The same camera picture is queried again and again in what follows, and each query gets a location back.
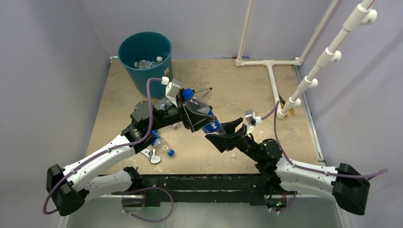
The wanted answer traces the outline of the long clear bottle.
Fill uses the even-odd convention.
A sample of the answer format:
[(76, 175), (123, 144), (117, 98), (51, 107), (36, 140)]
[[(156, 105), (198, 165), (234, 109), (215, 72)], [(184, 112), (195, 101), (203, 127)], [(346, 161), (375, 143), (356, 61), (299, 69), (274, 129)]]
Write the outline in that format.
[(158, 56), (158, 57), (156, 58), (156, 62), (157, 62), (157, 63), (162, 63), (162, 62), (163, 62), (163, 58), (160, 57), (160, 56)]

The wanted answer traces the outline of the white label crushed bottle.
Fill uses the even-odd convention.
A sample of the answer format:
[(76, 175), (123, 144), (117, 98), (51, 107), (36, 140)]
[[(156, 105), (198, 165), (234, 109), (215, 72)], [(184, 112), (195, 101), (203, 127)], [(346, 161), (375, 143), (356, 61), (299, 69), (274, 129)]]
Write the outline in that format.
[(160, 62), (157, 61), (141, 60), (140, 62), (135, 62), (134, 67), (136, 69), (150, 69), (159, 64)]

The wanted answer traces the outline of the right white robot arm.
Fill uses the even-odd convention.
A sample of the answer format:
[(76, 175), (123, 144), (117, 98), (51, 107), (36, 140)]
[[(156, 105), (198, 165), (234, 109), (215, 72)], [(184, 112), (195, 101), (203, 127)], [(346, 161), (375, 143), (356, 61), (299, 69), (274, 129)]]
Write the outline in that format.
[(272, 193), (312, 194), (334, 201), (352, 214), (365, 214), (370, 183), (349, 164), (320, 166), (287, 159), (275, 139), (257, 143), (245, 124), (237, 131), (205, 137), (219, 152), (238, 149), (251, 158), (259, 173), (267, 177), (267, 188)]

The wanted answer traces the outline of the Pepsi bottle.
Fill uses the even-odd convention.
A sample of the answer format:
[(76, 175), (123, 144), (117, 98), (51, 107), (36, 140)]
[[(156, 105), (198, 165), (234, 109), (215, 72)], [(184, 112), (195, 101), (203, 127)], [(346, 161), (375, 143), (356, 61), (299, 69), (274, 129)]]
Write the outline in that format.
[[(185, 99), (186, 107), (194, 114), (208, 114), (214, 116), (212, 109), (209, 107), (204, 98), (200, 95), (195, 94), (190, 88), (185, 89), (182, 92), (182, 95)], [(206, 124), (202, 127), (202, 130), (205, 134), (220, 134), (226, 135), (226, 132), (223, 126), (220, 124), (218, 120)]]
[(175, 151), (172, 149), (170, 144), (159, 135), (158, 130), (152, 131), (153, 136), (155, 139), (151, 143), (152, 147), (156, 150), (158, 155), (168, 155), (169, 157), (173, 157)]

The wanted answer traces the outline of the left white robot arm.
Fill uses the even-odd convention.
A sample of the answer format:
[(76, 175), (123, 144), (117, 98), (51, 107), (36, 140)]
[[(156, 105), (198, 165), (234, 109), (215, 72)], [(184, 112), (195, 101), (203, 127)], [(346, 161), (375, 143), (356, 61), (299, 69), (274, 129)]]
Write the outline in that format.
[(152, 132), (155, 130), (178, 122), (183, 122), (192, 132), (223, 130), (211, 106), (192, 100), (186, 100), (180, 107), (171, 104), (165, 109), (156, 108), (151, 101), (139, 102), (130, 118), (131, 123), (101, 149), (70, 165), (49, 167), (44, 214), (58, 212), (67, 216), (91, 199), (107, 193), (127, 191), (137, 194), (142, 182), (135, 168), (124, 168), (109, 175), (102, 175), (102, 172), (153, 144), (156, 136)]

